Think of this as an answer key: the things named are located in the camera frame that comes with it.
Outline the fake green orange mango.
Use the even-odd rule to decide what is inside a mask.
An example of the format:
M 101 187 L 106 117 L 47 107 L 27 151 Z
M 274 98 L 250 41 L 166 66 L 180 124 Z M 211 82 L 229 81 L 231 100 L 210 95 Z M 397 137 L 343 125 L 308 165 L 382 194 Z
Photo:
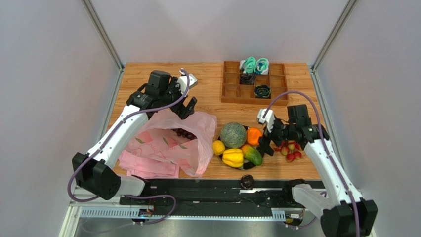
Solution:
M 251 145 L 245 144 L 241 147 L 244 159 L 251 162 L 252 164 L 256 166 L 262 165 L 263 162 L 263 156 L 261 153 Z

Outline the fake green netted melon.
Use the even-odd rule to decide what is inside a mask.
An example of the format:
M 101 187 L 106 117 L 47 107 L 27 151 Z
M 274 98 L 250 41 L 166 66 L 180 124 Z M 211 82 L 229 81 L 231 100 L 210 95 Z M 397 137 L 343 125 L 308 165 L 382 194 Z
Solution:
M 219 138 L 225 147 L 239 148 L 246 143 L 247 130 L 237 122 L 230 122 L 222 127 Z

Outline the fake yellow bell pepper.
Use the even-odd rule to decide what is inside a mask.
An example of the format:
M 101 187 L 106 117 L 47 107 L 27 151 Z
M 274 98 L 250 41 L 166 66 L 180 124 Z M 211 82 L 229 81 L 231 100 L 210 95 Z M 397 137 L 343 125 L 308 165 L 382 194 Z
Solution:
M 244 155 L 241 149 L 227 149 L 222 153 L 222 162 L 232 168 L 240 168 L 244 164 Z

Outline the pink plastic bag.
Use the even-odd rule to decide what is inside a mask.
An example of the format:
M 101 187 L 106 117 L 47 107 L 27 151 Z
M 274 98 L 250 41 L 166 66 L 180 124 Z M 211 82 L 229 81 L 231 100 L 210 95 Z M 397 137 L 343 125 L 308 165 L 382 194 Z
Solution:
M 181 128 L 197 139 L 178 137 L 172 129 Z M 217 128 L 217 117 L 195 112 L 180 119 L 170 110 L 155 113 L 139 129 L 124 150 L 133 155 L 179 166 L 191 177 L 200 177 L 213 157 L 212 143 Z

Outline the fake dark plum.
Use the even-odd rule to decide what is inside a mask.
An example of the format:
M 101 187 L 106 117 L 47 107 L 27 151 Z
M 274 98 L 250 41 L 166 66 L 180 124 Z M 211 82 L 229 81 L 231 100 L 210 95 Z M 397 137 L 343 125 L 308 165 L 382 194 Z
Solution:
M 244 175 L 240 179 L 240 185 L 243 190 L 251 190 L 254 186 L 254 178 L 251 175 Z

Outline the fake yellow lemon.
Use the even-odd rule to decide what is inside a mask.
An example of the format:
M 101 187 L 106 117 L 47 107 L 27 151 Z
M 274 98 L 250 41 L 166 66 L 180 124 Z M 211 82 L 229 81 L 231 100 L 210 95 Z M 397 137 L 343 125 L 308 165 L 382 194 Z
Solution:
M 213 149 L 213 153 L 216 156 L 219 156 L 219 155 L 223 154 L 223 152 L 226 150 L 226 147 L 221 140 L 216 140 L 212 144 L 212 149 Z

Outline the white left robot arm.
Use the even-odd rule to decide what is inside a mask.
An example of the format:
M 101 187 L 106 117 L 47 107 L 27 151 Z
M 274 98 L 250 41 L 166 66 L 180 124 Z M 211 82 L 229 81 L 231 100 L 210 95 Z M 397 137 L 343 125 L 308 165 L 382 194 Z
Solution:
M 197 99 L 188 105 L 184 101 L 197 78 L 180 69 L 181 75 L 153 70 L 148 82 L 131 94 L 119 118 L 106 134 L 86 153 L 77 152 L 72 158 L 74 174 L 67 191 L 76 202 L 88 202 L 97 198 L 109 200 L 116 195 L 139 196 L 145 188 L 145 179 L 136 176 L 120 176 L 113 171 L 118 157 L 135 133 L 154 113 L 172 111 L 180 119 L 193 114 Z

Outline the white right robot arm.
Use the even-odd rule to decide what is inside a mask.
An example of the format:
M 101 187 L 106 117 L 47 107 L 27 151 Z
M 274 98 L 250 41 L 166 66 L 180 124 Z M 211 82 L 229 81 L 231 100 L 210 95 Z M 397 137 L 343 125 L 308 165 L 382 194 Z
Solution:
M 312 123 L 306 105 L 288 106 L 288 121 L 283 123 L 270 109 L 261 109 L 258 123 L 265 126 L 260 147 L 269 155 L 270 147 L 295 141 L 315 165 L 327 196 L 315 191 L 302 179 L 290 180 L 283 187 L 291 204 L 301 204 L 320 220 L 327 237 L 366 237 L 372 232 L 378 207 L 364 199 L 347 177 L 334 153 L 330 137 L 319 123 Z

